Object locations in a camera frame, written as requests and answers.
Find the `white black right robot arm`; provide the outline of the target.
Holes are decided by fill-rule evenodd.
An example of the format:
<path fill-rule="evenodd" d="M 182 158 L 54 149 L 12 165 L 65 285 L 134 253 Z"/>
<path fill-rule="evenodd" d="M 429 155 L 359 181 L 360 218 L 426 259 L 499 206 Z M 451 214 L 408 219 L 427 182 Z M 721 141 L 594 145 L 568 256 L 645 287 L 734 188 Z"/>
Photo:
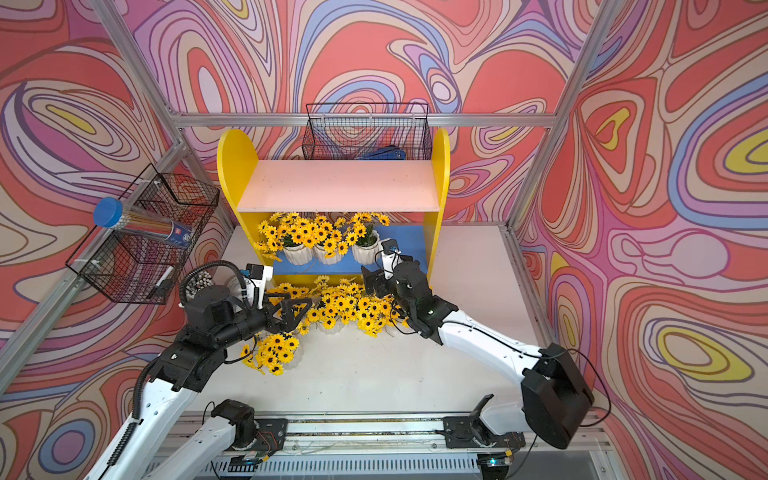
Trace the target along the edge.
<path fill-rule="evenodd" d="M 517 386 L 520 400 L 512 404 L 514 420 L 524 420 L 554 448 L 570 445 L 594 395 L 566 348 L 525 344 L 472 319 L 432 292 L 416 260 L 394 261 L 374 271 L 362 267 L 361 273 L 366 292 L 392 296 L 396 312 L 420 337 L 465 353 Z"/>

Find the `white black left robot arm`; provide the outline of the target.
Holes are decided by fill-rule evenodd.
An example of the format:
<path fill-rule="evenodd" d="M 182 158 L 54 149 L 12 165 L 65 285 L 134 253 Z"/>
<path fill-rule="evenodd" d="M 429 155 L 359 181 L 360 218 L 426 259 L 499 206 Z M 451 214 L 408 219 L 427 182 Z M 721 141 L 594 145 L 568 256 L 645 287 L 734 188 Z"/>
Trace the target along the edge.
<path fill-rule="evenodd" d="M 261 424 L 254 409 L 227 399 L 215 406 L 195 434 L 153 471 L 147 468 L 166 436 L 213 374 L 233 364 L 230 347 L 262 332 L 294 331 L 313 305 L 310 298 L 270 293 L 268 266 L 239 268 L 215 260 L 191 270 L 179 283 L 186 323 L 173 343 L 139 374 L 132 411 L 87 473 L 89 479 L 192 479 L 224 451 L 267 456 L 283 444 L 269 439 L 284 420 Z"/>

